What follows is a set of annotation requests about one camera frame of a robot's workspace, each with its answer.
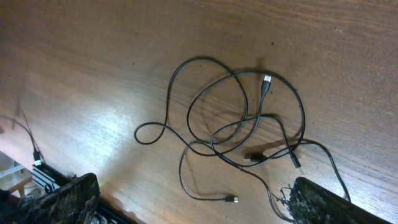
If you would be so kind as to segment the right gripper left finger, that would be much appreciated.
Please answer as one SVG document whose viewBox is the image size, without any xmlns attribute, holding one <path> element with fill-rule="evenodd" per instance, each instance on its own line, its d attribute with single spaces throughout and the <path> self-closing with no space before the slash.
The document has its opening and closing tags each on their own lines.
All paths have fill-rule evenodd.
<svg viewBox="0 0 398 224">
<path fill-rule="evenodd" d="M 1 190 L 1 223 L 91 223 L 100 189 L 95 174 L 75 177 L 41 197 L 18 198 Z"/>
</svg>

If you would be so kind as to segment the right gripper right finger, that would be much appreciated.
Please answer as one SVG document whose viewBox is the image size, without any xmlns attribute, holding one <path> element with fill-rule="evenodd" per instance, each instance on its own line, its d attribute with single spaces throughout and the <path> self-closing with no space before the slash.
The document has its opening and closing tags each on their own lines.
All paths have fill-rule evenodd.
<svg viewBox="0 0 398 224">
<path fill-rule="evenodd" d="M 389 223 L 304 177 L 296 178 L 287 206 L 294 223 Z"/>
</svg>

